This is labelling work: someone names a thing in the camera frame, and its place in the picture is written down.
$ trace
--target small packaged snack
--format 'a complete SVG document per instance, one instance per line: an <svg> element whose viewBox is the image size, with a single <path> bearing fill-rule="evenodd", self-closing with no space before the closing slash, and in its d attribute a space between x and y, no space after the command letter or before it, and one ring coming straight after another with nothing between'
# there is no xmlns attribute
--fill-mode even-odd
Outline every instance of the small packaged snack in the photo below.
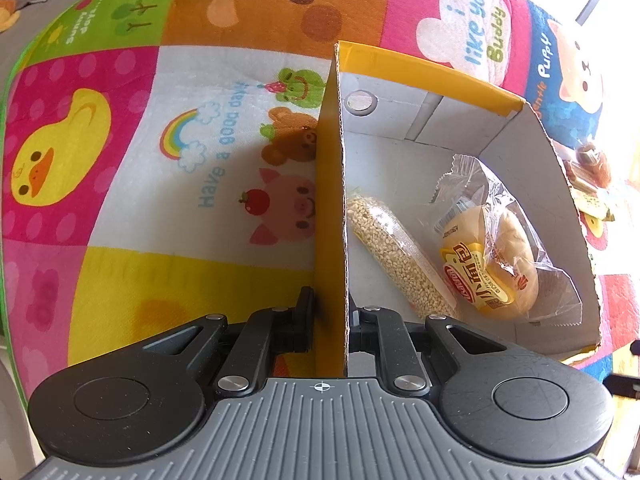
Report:
<svg viewBox="0 0 640 480"><path fill-rule="evenodd" d="M580 165L593 177L598 187L607 189L611 184L611 166L607 155L596 144L592 137L575 150Z"/></svg>
<svg viewBox="0 0 640 480"><path fill-rule="evenodd" d="M598 183L589 171L572 160L564 160L562 163L564 164L566 177L575 189L591 196L598 195Z"/></svg>
<svg viewBox="0 0 640 480"><path fill-rule="evenodd" d="M353 233L421 319L429 314L460 319L455 296L384 203L357 194L351 196L347 200L347 218Z"/></svg>
<svg viewBox="0 0 640 480"><path fill-rule="evenodd" d="M482 162L454 155L432 204L445 277L484 316L533 322L564 316L580 323L582 303L569 276L553 266L517 200Z"/></svg>

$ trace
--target bread roll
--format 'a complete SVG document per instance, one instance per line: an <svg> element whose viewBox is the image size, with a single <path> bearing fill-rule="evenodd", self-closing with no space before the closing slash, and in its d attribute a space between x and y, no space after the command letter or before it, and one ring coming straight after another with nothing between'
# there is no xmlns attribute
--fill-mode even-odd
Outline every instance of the bread roll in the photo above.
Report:
<svg viewBox="0 0 640 480"><path fill-rule="evenodd" d="M538 274L527 234L507 209L497 213L473 206L459 213L444 227L440 253L449 281L487 317L523 316L538 298Z"/></svg>

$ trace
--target pink square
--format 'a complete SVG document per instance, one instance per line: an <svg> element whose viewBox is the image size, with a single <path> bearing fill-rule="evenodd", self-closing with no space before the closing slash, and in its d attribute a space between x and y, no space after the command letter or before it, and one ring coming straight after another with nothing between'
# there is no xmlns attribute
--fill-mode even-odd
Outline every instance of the pink square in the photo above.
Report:
<svg viewBox="0 0 640 480"><path fill-rule="evenodd" d="M499 35L493 25L500 25ZM522 95L531 41L527 0L388 0L380 46ZM493 44L500 45L499 57L489 50Z"/></svg>
<svg viewBox="0 0 640 480"><path fill-rule="evenodd" d="M39 244L87 244L113 176L144 113L157 59L158 47L106 50L53 59L20 74L9 102L4 138L4 238ZM97 159L79 184L57 202L43 206L18 203L12 194L11 177L20 147L39 128L64 120L79 89L93 91L93 95L99 92L100 102L106 102L110 109L109 133ZM66 164L73 164L69 159Z"/></svg>
<svg viewBox="0 0 640 480"><path fill-rule="evenodd" d="M85 251L86 247L3 242L11 345L27 397L67 366L71 310Z"/></svg>

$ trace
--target cartoon puppy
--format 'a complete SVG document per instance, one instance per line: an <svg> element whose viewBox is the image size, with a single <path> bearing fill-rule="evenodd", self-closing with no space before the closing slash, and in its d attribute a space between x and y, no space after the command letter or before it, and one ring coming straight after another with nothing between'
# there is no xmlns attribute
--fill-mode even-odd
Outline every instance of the cartoon puppy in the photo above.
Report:
<svg viewBox="0 0 640 480"><path fill-rule="evenodd" d="M260 127L260 134L270 142L262 149L262 160L272 166L280 166L289 159L297 162L316 160L318 121L284 106L269 110L269 118L273 124Z"/></svg>
<svg viewBox="0 0 640 480"><path fill-rule="evenodd" d="M600 70L590 59L584 44L576 41L568 28L553 20L546 22L558 40L562 71L560 98L569 103L578 103L589 114L596 113L604 95Z"/></svg>

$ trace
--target cartoon pig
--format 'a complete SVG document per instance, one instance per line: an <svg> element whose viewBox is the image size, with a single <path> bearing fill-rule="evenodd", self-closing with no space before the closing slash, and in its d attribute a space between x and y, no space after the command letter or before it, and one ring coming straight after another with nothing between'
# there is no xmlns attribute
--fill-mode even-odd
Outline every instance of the cartoon pig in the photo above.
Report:
<svg viewBox="0 0 640 480"><path fill-rule="evenodd" d="M316 232L316 185L300 175L282 175L260 168L264 189L242 193L238 202L262 223L249 243L273 245L279 240L299 242Z"/></svg>
<svg viewBox="0 0 640 480"><path fill-rule="evenodd" d="M440 19L415 31L426 57L500 86L509 64L511 17L504 0L440 0Z"/></svg>

